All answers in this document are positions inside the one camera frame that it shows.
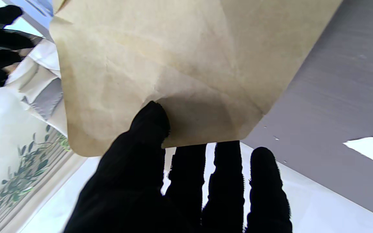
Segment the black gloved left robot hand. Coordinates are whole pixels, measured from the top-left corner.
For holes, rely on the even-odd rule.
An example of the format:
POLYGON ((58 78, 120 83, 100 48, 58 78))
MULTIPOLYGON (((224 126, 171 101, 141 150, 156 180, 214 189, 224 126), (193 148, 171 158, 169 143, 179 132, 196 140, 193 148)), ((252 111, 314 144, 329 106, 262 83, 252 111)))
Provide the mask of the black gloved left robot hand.
POLYGON ((244 176, 239 141, 219 142, 202 207, 206 144, 177 147, 164 178, 164 139, 170 122, 151 101, 100 160, 80 192, 65 233, 292 233, 290 207, 273 153, 253 150, 250 212, 244 223, 244 176))

